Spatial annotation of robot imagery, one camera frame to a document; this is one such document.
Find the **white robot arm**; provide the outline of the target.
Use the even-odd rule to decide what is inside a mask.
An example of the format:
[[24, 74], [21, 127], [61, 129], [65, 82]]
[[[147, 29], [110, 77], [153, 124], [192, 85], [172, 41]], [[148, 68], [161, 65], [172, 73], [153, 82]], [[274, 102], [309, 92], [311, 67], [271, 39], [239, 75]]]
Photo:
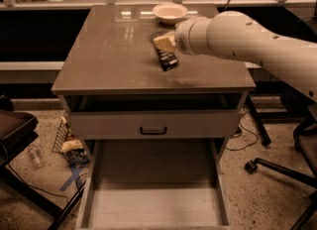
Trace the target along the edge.
[[317, 44], [276, 34], [241, 12], [188, 19], [154, 44], [169, 53], [254, 63], [317, 101]]

